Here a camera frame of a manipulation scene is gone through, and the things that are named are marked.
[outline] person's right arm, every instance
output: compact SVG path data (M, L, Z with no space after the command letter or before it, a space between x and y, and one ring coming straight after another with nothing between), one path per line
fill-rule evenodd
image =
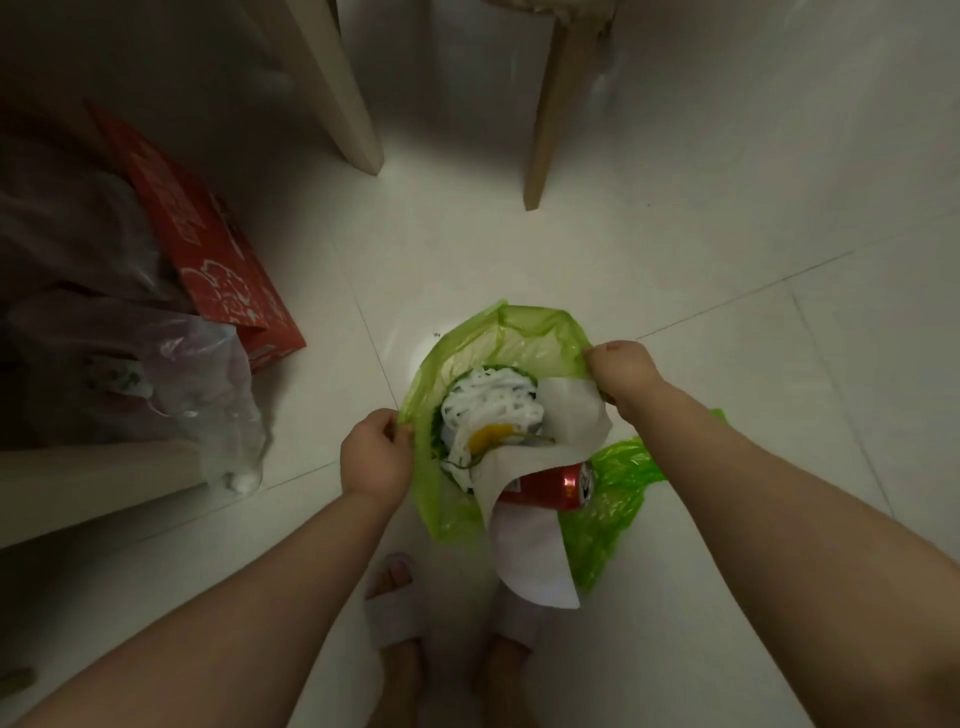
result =
M820 728L960 725L960 567L755 445L638 342L585 351Z

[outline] person's left hand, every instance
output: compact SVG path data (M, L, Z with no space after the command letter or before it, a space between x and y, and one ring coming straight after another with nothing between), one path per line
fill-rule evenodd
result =
M395 409L377 409L357 423L340 446L344 494L374 498L393 513L414 472L414 428L396 426Z

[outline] hand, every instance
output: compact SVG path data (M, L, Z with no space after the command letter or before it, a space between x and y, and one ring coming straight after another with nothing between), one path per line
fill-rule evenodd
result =
M391 513L407 495L413 472L413 424L397 428L395 409L371 412L340 446L344 494L371 497Z
M632 422L640 398L652 385L663 383L653 357L637 341L609 341L584 349L584 360L597 386Z

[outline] red box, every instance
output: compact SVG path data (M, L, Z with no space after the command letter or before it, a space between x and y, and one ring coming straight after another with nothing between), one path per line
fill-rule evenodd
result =
M136 129L95 104L86 107L133 183L198 315L237 327L254 372L303 349L300 330L224 201Z

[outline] yellow food scrap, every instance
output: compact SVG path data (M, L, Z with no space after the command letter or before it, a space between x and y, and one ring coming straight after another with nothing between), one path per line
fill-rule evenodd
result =
M476 457L498 445L502 440L514 434L513 425L485 425L470 435L467 447L470 454Z

